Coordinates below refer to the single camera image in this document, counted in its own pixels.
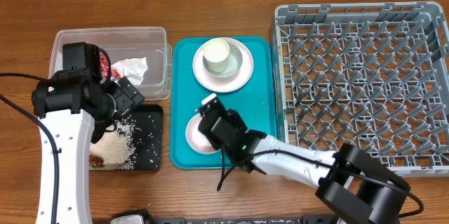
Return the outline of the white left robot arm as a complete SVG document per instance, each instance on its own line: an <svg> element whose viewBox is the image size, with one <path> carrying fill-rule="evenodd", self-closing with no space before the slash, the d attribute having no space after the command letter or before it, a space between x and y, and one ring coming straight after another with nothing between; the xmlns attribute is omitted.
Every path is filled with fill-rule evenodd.
<svg viewBox="0 0 449 224"><path fill-rule="evenodd" d="M114 120L144 100L123 77L101 84L88 68L60 70L32 92L41 136L41 182L37 223L91 223L89 149Z"/></svg>

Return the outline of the small white bowl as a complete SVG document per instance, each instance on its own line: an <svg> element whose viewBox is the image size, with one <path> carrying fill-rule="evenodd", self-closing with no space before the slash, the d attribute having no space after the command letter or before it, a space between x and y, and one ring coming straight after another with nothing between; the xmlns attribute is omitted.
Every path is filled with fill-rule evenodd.
<svg viewBox="0 0 449 224"><path fill-rule="evenodd" d="M207 137L199 131L199 123L202 117L200 114L195 114L188 122L185 136L187 144L193 151L199 154L215 154L217 150L211 145Z"/></svg>

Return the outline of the white napkin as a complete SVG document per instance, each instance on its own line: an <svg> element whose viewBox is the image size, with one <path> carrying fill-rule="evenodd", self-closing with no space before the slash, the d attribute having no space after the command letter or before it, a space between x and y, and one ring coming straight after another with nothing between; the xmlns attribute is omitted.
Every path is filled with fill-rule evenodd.
<svg viewBox="0 0 449 224"><path fill-rule="evenodd" d="M146 58L125 59L112 64L112 74L114 77L117 79L126 77L135 86L143 82L147 70Z"/></svg>

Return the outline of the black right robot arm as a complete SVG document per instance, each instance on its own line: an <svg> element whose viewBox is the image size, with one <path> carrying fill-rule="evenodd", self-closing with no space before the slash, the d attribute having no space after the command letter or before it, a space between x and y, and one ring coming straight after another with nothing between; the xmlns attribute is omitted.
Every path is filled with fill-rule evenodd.
<svg viewBox="0 0 449 224"><path fill-rule="evenodd" d="M410 185L355 145L338 151L310 150L275 136L250 130L239 113L226 109L215 94L198 108L199 131L226 156L217 188L234 169L283 176L315 189L315 195L335 214L335 223L387 224L424 211Z"/></svg>

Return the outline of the cream paper cup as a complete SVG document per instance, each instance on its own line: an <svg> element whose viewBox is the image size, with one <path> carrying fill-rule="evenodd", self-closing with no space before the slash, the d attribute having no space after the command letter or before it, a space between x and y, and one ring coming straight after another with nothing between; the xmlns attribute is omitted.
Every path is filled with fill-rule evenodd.
<svg viewBox="0 0 449 224"><path fill-rule="evenodd" d="M208 40L203 46L203 59L208 69L221 72L227 68L230 54L229 44L221 38Z"/></svg>

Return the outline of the red snack wrapper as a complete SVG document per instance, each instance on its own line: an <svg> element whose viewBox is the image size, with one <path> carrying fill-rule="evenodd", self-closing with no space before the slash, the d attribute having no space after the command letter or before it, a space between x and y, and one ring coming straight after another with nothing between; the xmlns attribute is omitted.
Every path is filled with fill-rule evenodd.
<svg viewBox="0 0 449 224"><path fill-rule="evenodd" d="M109 64L107 62L107 59L105 57L104 54L100 54L100 62L101 62L101 72L102 72L102 79L106 80L107 79L107 74L109 71L111 71L111 80L112 81L118 81L120 80L121 76L120 74L116 71L115 68L109 68Z"/></svg>

